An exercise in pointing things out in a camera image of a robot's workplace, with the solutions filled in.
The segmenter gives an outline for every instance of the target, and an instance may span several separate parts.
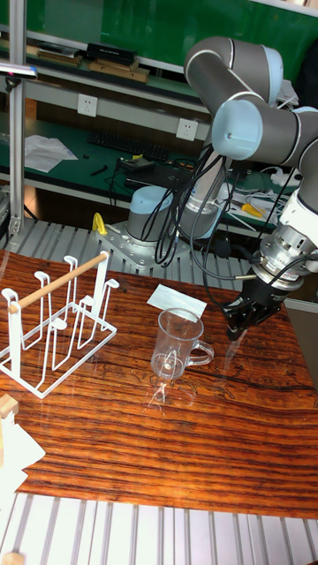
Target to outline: wooden table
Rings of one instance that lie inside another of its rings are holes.
[[[67,271],[15,254],[5,259],[1,288],[20,298],[36,290],[35,270],[51,279]],[[84,275],[85,293],[94,276]],[[0,390],[20,402],[18,422],[47,454],[27,470],[21,490],[318,518],[318,398],[285,309],[249,329],[226,366],[226,322],[208,305],[203,338],[215,359],[186,370],[162,403],[149,365],[159,311],[147,304],[159,280],[109,276],[120,282],[109,307],[117,335],[90,362],[43,401],[0,373]],[[166,284],[206,300],[203,287]],[[214,296],[224,301],[235,293]],[[1,299],[2,341],[5,322]]]

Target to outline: wooden dowel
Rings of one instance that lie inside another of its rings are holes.
[[[83,273],[86,273],[86,271],[88,271],[90,268],[95,267],[96,265],[107,259],[109,256],[110,254],[108,252],[101,253],[100,255],[97,255],[97,257],[94,257],[87,263],[83,263],[83,265],[74,268],[74,270],[71,271],[70,273],[66,273],[66,275],[60,276],[55,281],[50,282],[47,286],[43,287],[42,289],[36,290],[35,292],[28,294],[27,297],[22,298],[18,302],[21,310],[23,310],[23,308],[26,308],[26,306],[30,306],[36,300],[45,297],[50,292],[53,292],[53,290],[56,290],[60,286],[63,286],[64,284],[68,283],[76,276],[83,275]],[[18,308],[15,305],[11,305],[8,307],[8,312],[10,314],[14,314],[17,311]]]

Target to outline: wire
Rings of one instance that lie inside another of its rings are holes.
[[[171,204],[169,205],[169,209],[167,210],[167,214],[165,216],[163,226],[161,228],[160,234],[157,239],[157,244],[155,248],[155,262],[158,265],[163,265],[164,267],[168,267],[173,260],[175,252],[177,250],[178,238],[179,234],[181,233],[184,237],[188,239],[188,235],[180,228],[180,220],[181,216],[184,212],[186,202],[188,201],[191,191],[198,181],[203,175],[205,175],[221,158],[219,155],[216,157],[212,163],[210,163],[205,169],[204,166],[208,160],[208,158],[213,153],[213,147],[209,145],[205,154],[199,159],[197,163],[197,167],[193,173],[191,180],[182,186],[178,191],[173,192],[170,190],[163,195],[162,200],[156,205],[154,211],[147,219],[147,222],[143,228],[141,233],[141,239],[147,238],[148,234],[150,233],[155,219],[160,211],[160,208],[164,202],[164,200],[170,195],[174,194]],[[167,248],[164,248],[164,244],[166,241],[169,241]]]
[[[258,243],[259,243],[259,241],[260,241],[260,239],[261,239],[261,236],[262,236],[262,234],[264,233],[264,230],[267,228],[267,226],[268,226],[268,224],[269,224],[269,220],[270,220],[271,216],[273,215],[273,212],[274,212],[274,210],[275,210],[275,208],[276,208],[276,205],[277,205],[278,201],[280,200],[281,196],[283,195],[284,189],[287,187],[288,183],[290,182],[290,180],[291,180],[291,178],[292,178],[292,175],[293,175],[293,173],[294,173],[294,170],[295,170],[295,168],[291,169],[291,172],[290,172],[290,174],[288,175],[287,180],[286,180],[284,186],[282,186],[281,190],[279,191],[279,193],[278,193],[278,195],[277,195],[277,198],[276,198],[276,200],[275,200],[275,202],[274,202],[274,204],[273,204],[273,207],[272,207],[272,209],[271,209],[270,212],[269,212],[268,219],[267,219],[266,222],[261,226],[261,231],[260,231],[260,233],[259,233],[259,235],[257,236],[256,241],[255,241],[254,250],[256,249],[256,246],[258,245]]]
[[[34,215],[34,213],[31,212],[31,210],[29,210],[29,208],[28,208],[25,204],[23,205],[23,207],[24,207],[24,209],[26,210],[26,212],[31,216],[31,218],[32,218],[33,220],[35,220],[36,222],[39,221],[38,218],[36,217],[36,215]]]
[[[219,170],[219,173],[218,173],[218,175],[216,176],[215,183],[218,182],[218,180],[219,180],[218,177],[220,176],[221,171],[222,171],[222,169]],[[231,188],[231,192],[230,192],[230,194],[229,194],[227,200],[225,201],[225,204],[224,204],[224,206],[223,206],[222,213],[221,213],[221,214],[219,215],[219,217],[217,218],[216,224],[215,224],[215,226],[214,226],[214,228],[213,228],[213,231],[212,231],[212,233],[211,233],[211,235],[210,235],[210,238],[209,238],[209,241],[208,241],[208,246],[207,246],[207,251],[206,251],[207,256],[206,256],[205,261],[204,261],[203,264],[200,263],[199,260],[198,260],[198,258],[195,256],[194,245],[193,245],[193,240],[194,240],[193,235],[194,235],[194,231],[195,231],[195,228],[196,228],[196,223],[198,222],[198,218],[200,217],[200,214],[201,214],[201,210],[203,210],[203,208],[205,207],[205,205],[206,205],[206,203],[207,203],[207,201],[208,201],[209,193],[211,192],[211,189],[210,189],[210,191],[208,192],[207,196],[205,197],[205,199],[203,200],[203,202],[202,202],[202,204],[201,204],[201,208],[200,208],[198,214],[196,215],[196,218],[195,218],[195,220],[194,220],[194,222],[193,222],[193,227],[192,227],[192,230],[191,230],[190,249],[191,249],[191,254],[192,254],[192,257],[193,257],[194,262],[195,262],[195,263],[198,265],[198,267],[203,271],[203,273],[206,273],[206,275],[213,276],[214,278],[216,278],[216,279],[218,279],[218,280],[222,280],[222,281],[235,281],[235,280],[236,280],[236,276],[217,275],[216,273],[212,273],[212,271],[209,271],[209,270],[207,269],[207,267],[206,267],[206,264],[207,264],[207,261],[208,261],[208,249],[209,249],[209,246],[210,246],[210,244],[211,244],[212,238],[213,238],[213,236],[214,236],[215,233],[216,233],[216,229],[217,229],[217,227],[218,227],[218,225],[219,225],[219,223],[220,223],[220,221],[221,221],[221,219],[222,219],[222,215],[223,215],[223,213],[224,213],[226,207],[228,206],[228,204],[231,202],[231,197],[232,197],[232,194],[233,194],[234,191],[235,191],[235,188],[236,188],[236,184],[237,184],[237,182],[238,182],[238,179],[239,179],[239,173],[238,173],[238,175],[237,175],[237,178],[235,179],[235,182],[234,182],[234,184],[233,184],[233,187]]]
[[[308,255],[301,255],[300,257],[298,257],[297,259],[295,259],[294,261],[292,261],[291,263],[286,265],[286,267],[282,268],[282,270],[279,271],[279,273],[277,273],[277,275],[274,276],[274,278],[269,283],[269,286],[272,286],[286,271],[288,271],[290,268],[294,267],[294,265],[297,265],[298,263],[301,263],[302,261],[309,261],[309,260],[310,261],[317,261],[318,260],[318,253],[309,253]]]

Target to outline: black cable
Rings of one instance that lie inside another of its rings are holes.
[[[282,268],[282,270],[279,271],[279,273],[277,273],[277,275],[274,276],[272,281],[269,283],[269,286],[272,286],[286,271],[294,267],[294,265],[297,265],[297,263],[301,263],[302,261],[309,261],[309,260],[317,261],[318,253],[309,253],[308,255],[300,255],[300,257],[298,257],[297,259],[286,265],[286,267]]]
[[[31,212],[31,210],[29,210],[28,207],[27,207],[25,204],[23,205],[23,207],[24,207],[24,209],[26,210],[26,212],[27,212],[28,214],[30,214],[30,216],[31,216],[31,218],[32,218],[33,220],[35,220],[36,222],[39,221],[38,218],[36,217],[36,215],[34,215],[33,212]]]
[[[219,177],[221,176],[220,173],[221,173],[221,169],[220,169],[218,175],[216,176],[215,183],[219,181]],[[238,174],[238,176],[237,176],[237,178],[236,178],[236,180],[235,180],[235,183],[234,183],[234,185],[233,185],[233,187],[232,187],[232,189],[231,189],[231,194],[229,195],[229,197],[228,197],[227,200],[225,201],[223,210],[222,210],[221,214],[219,215],[219,217],[218,217],[217,220],[216,220],[216,225],[214,226],[213,233],[211,234],[211,236],[210,236],[210,238],[209,238],[208,246],[210,245],[210,243],[211,243],[211,241],[212,241],[212,237],[214,236],[214,234],[215,234],[215,232],[216,232],[217,226],[218,226],[218,224],[219,224],[220,221],[221,221],[223,211],[225,210],[226,206],[227,206],[227,205],[229,204],[229,202],[231,201],[231,196],[232,196],[232,194],[233,194],[233,192],[234,192],[234,190],[235,190],[235,188],[236,188],[236,184],[237,184],[237,182],[238,182],[238,178],[239,178],[239,174]],[[194,220],[194,222],[193,222],[193,227],[192,227],[191,236],[190,236],[190,249],[191,249],[191,254],[192,254],[192,257],[193,257],[194,262],[198,265],[198,267],[202,270],[202,272],[205,272],[207,275],[213,276],[214,278],[216,278],[216,279],[218,279],[218,280],[221,280],[221,281],[235,281],[235,280],[236,280],[236,277],[235,277],[235,276],[217,275],[216,273],[212,273],[211,271],[209,271],[208,269],[206,269],[206,268],[204,267],[204,265],[202,265],[202,263],[199,262],[199,260],[197,259],[197,257],[195,256],[195,253],[194,253],[194,246],[193,246],[194,238],[193,238],[193,234],[194,234],[194,231],[195,231],[195,228],[196,228],[196,223],[198,222],[198,219],[199,219],[199,217],[200,217],[201,211],[202,211],[203,208],[205,207],[205,205],[206,205],[206,203],[207,203],[207,201],[208,201],[210,192],[213,190],[213,188],[214,188],[214,186],[212,185],[210,191],[208,192],[207,196],[206,196],[205,199],[203,200],[203,202],[202,202],[202,204],[201,204],[201,207],[200,207],[200,210],[199,210],[199,212],[198,212],[198,214],[197,214],[197,216],[196,216],[196,218],[195,218],[195,220]]]
[[[201,178],[201,176],[203,176],[204,174],[206,174],[206,172],[208,172],[215,164],[216,162],[219,160],[219,156],[217,156],[217,158],[210,163],[206,169],[202,170],[204,165],[206,164],[208,158],[210,157],[210,155],[213,152],[213,148],[212,146],[208,146],[208,150],[206,151],[206,153],[201,157],[200,161],[199,161],[199,167],[198,167],[198,172],[196,172],[196,174],[194,174],[194,176],[192,177],[191,181],[189,183],[186,183],[185,186],[183,186],[182,188],[180,188],[177,192],[175,192],[174,194],[174,198],[173,201],[171,202],[170,206],[169,206],[169,210],[167,210],[167,215],[165,217],[165,221],[163,223],[163,226],[161,228],[158,240],[157,240],[157,245],[155,248],[155,262],[158,265],[161,265],[164,263],[164,266],[168,266],[170,265],[176,248],[177,248],[177,243],[178,243],[178,235],[179,233],[183,233],[183,235],[188,238],[187,234],[185,234],[180,226],[179,226],[179,222],[180,222],[180,218],[181,215],[184,211],[184,208],[186,206],[186,202],[190,196],[190,193],[195,185],[195,183],[197,182],[197,180],[199,178]],[[180,205],[180,201],[182,198],[182,195],[186,192],[186,196],[182,202],[181,208],[179,208]],[[156,207],[155,210],[153,211],[153,213],[150,215],[150,217],[148,218],[148,222],[151,221],[151,225],[153,225],[155,218],[160,210],[161,204],[159,203]],[[173,222],[174,225],[174,230],[173,232],[170,234],[170,226],[171,226],[171,222]],[[163,253],[163,245],[164,242],[166,241],[166,239],[170,240],[170,243],[168,245],[168,248],[166,250],[164,250]]]
[[[218,156],[214,159],[214,161],[212,161],[212,163],[210,163],[205,169],[203,169],[204,164],[207,162],[207,160],[208,160],[208,158],[210,157],[212,151],[213,151],[213,149],[212,149],[212,146],[211,146],[211,148],[210,148],[210,149],[205,153],[205,155],[204,155],[205,161],[202,162],[202,165],[201,165],[201,172],[198,173],[198,174],[195,176],[195,178],[192,179],[192,182],[190,183],[190,185],[188,186],[188,188],[183,188],[183,189],[182,189],[180,198],[179,198],[178,202],[175,204],[175,206],[173,206],[173,203],[172,203],[172,207],[171,207],[171,208],[172,208],[172,210],[171,210],[171,222],[174,223],[175,231],[174,231],[174,234],[172,234],[172,235],[174,236],[174,238],[173,238],[173,239],[172,239],[172,238],[170,239],[170,244],[169,244],[169,247],[168,247],[168,251],[166,251],[166,252],[164,253],[163,258],[161,259],[161,262],[159,263],[159,264],[163,264],[164,267],[168,267],[168,266],[171,264],[171,262],[172,262],[172,260],[173,260],[173,258],[174,258],[174,256],[175,256],[175,253],[176,253],[176,250],[177,250],[177,245],[178,245],[179,233],[183,233],[183,234],[185,233],[185,232],[182,231],[181,228],[180,228],[180,222],[181,222],[182,214],[184,213],[184,210],[185,210],[185,207],[186,207],[186,202],[188,201],[188,199],[189,199],[189,197],[190,197],[190,194],[191,194],[191,192],[192,192],[192,189],[193,189],[195,183],[197,182],[197,180],[198,180],[199,178],[201,178],[201,177],[202,177],[203,175],[205,175],[209,170],[211,170],[212,167],[214,167],[215,164],[217,164],[217,162],[221,159],[221,155],[218,155]],[[182,194],[183,194],[184,192],[186,192],[186,196],[183,198],[183,201],[182,201],[182,204],[181,204],[181,207],[180,207],[180,206],[179,206],[179,202],[180,202],[181,196],[182,196]],[[170,227],[170,225],[171,225],[171,222],[168,224],[168,227],[167,227],[168,236],[169,236],[169,227]],[[161,240],[161,243],[160,243],[161,255],[163,255],[163,243],[164,243],[164,239],[162,239],[162,240]]]
[[[282,186],[281,190],[279,191],[279,193],[278,193],[278,195],[277,195],[277,198],[276,198],[276,200],[275,200],[275,202],[274,202],[274,204],[273,204],[273,207],[272,207],[272,209],[271,209],[270,212],[269,212],[268,219],[267,219],[266,222],[261,226],[261,231],[260,231],[259,235],[257,236],[257,238],[256,238],[256,240],[255,240],[254,251],[255,251],[255,249],[256,249],[256,246],[258,245],[258,242],[259,242],[260,239],[261,239],[261,236],[262,236],[263,233],[264,233],[264,230],[267,228],[267,226],[268,226],[268,224],[269,224],[269,220],[270,220],[271,216],[272,216],[273,213],[274,213],[274,210],[275,210],[275,208],[276,208],[276,206],[277,206],[278,201],[280,200],[281,196],[283,195],[284,189],[287,187],[288,183],[290,182],[290,180],[291,180],[291,178],[292,178],[292,175],[293,175],[293,173],[294,173],[294,170],[295,170],[295,168],[291,169],[291,172],[290,172],[289,176],[287,177],[287,180],[286,180],[286,182],[284,183],[284,186]]]

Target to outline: clear glass cup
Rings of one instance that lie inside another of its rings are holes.
[[[199,340],[203,324],[194,313],[183,308],[169,308],[159,314],[158,334],[151,358],[151,367],[162,379],[175,380],[190,365],[206,365],[214,357],[210,345]],[[202,350],[204,355],[192,356]]]

